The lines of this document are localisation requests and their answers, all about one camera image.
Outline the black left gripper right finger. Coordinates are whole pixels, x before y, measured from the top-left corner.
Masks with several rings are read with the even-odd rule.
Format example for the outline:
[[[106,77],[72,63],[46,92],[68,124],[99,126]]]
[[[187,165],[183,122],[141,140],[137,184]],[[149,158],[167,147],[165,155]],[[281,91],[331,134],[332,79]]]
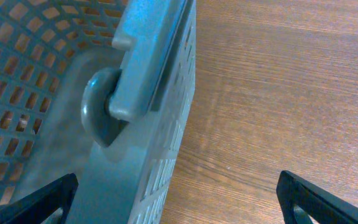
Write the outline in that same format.
[[[358,208],[294,173],[280,173],[276,193],[286,224],[358,224]]]

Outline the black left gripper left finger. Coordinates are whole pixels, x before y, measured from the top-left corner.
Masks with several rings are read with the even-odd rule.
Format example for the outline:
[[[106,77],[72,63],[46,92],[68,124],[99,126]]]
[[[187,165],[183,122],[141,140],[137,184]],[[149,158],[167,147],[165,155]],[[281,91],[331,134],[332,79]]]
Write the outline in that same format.
[[[0,209],[0,224],[43,222],[64,224],[77,188],[76,175],[66,174]]]

